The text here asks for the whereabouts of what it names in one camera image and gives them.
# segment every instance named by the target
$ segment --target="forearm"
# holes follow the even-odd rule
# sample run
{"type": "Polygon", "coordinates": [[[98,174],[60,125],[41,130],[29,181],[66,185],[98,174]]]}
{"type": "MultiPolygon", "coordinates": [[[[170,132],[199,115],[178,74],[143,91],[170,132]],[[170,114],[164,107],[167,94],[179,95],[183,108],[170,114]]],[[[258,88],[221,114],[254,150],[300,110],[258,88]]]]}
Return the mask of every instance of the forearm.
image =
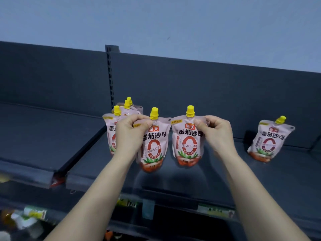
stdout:
{"type": "Polygon", "coordinates": [[[115,155],[46,241],[102,240],[130,162],[115,155]]]}
{"type": "Polygon", "coordinates": [[[222,160],[239,217],[250,241],[309,240],[238,155],[226,155],[222,160]]]}

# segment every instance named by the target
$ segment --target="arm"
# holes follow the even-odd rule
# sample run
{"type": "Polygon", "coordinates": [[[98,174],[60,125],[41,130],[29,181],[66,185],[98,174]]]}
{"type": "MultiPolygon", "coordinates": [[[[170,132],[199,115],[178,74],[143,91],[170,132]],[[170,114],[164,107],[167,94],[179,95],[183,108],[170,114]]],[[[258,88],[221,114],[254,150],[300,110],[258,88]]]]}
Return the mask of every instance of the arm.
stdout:
{"type": "Polygon", "coordinates": [[[45,241],[102,240],[126,174],[142,145],[144,132],[152,125],[152,121],[146,121],[139,127],[133,128],[135,121],[144,118],[148,117],[131,115],[117,123],[117,152],[114,157],[45,241]]]}
{"type": "Polygon", "coordinates": [[[206,116],[210,126],[195,120],[216,155],[222,160],[232,196],[248,240],[309,240],[275,202],[236,152],[229,121],[206,116]]]}

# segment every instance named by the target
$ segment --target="brand logo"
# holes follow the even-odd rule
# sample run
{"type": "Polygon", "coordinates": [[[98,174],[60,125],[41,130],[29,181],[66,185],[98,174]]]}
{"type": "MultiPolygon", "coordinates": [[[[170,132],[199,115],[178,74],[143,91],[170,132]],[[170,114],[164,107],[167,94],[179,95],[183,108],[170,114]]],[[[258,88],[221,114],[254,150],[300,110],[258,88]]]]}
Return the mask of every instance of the brand logo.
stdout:
{"type": "Polygon", "coordinates": [[[195,125],[192,123],[186,123],[185,128],[190,130],[195,130],[195,125]]]}
{"type": "Polygon", "coordinates": [[[114,134],[113,137],[111,138],[111,144],[116,149],[116,134],[114,134]]]}
{"type": "Polygon", "coordinates": [[[148,132],[157,132],[159,131],[159,126],[152,126],[148,129],[148,132]]]}
{"type": "Polygon", "coordinates": [[[266,139],[266,140],[263,141],[263,143],[262,143],[262,150],[264,150],[265,152],[271,152],[271,151],[273,151],[273,150],[275,149],[275,146],[276,146],[275,140],[272,139],[272,138],[268,138],[268,139],[266,139]]]}
{"type": "Polygon", "coordinates": [[[273,128],[273,127],[269,128],[269,131],[275,132],[275,133],[279,132],[279,130],[277,128],[273,128]]]}
{"type": "Polygon", "coordinates": [[[195,153],[195,151],[197,150],[197,141],[194,137],[192,136],[187,136],[185,139],[183,139],[182,142],[182,150],[184,151],[185,154],[187,155],[192,155],[195,153]],[[188,140],[192,140],[193,144],[187,144],[188,140]],[[192,151],[187,151],[186,148],[193,148],[192,151]]]}
{"type": "Polygon", "coordinates": [[[148,146],[147,146],[147,154],[150,158],[152,159],[156,159],[157,157],[159,157],[159,155],[161,154],[161,151],[162,151],[162,146],[161,146],[161,143],[157,140],[157,139],[153,139],[151,140],[149,143],[148,143],[148,146]],[[156,144],[156,147],[154,148],[151,148],[152,147],[152,144],[155,143],[156,144]]]}

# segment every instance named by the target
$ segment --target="yellow spout cap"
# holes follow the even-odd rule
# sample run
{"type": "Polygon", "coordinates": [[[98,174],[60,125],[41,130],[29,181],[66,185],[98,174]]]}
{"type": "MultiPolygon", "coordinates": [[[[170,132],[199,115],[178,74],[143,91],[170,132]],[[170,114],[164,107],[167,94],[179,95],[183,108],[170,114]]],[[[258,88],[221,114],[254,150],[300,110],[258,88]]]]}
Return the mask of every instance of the yellow spout cap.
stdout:
{"type": "Polygon", "coordinates": [[[277,120],[275,120],[275,122],[277,124],[283,124],[285,122],[285,120],[286,120],[286,117],[280,116],[277,120]]]}
{"type": "Polygon", "coordinates": [[[195,116],[194,106],[187,107],[186,116],[187,117],[194,117],[195,116]]]}
{"type": "Polygon", "coordinates": [[[129,109],[130,108],[129,100],[125,100],[124,108],[125,109],[129,109]]]}
{"type": "Polygon", "coordinates": [[[157,120],[158,119],[158,108],[153,107],[150,112],[150,119],[151,120],[157,120]]]}
{"type": "Polygon", "coordinates": [[[132,98],[131,97],[127,97],[127,100],[129,101],[129,105],[133,104],[132,98]]]}
{"type": "Polygon", "coordinates": [[[121,110],[120,110],[119,106],[114,106],[114,115],[115,116],[121,115],[121,110]]]}

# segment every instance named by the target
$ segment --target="left hand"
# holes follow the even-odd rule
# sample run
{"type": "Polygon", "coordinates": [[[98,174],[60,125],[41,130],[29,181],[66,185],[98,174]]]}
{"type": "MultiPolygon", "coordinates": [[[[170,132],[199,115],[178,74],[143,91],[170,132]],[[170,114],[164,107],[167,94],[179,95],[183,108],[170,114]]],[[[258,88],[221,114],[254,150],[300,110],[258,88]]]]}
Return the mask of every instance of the left hand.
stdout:
{"type": "Polygon", "coordinates": [[[152,120],[146,120],[140,126],[133,128],[133,123],[140,119],[149,119],[145,115],[129,115],[117,123],[116,126],[116,153],[130,160],[142,145],[144,133],[153,125],[152,120]]]}

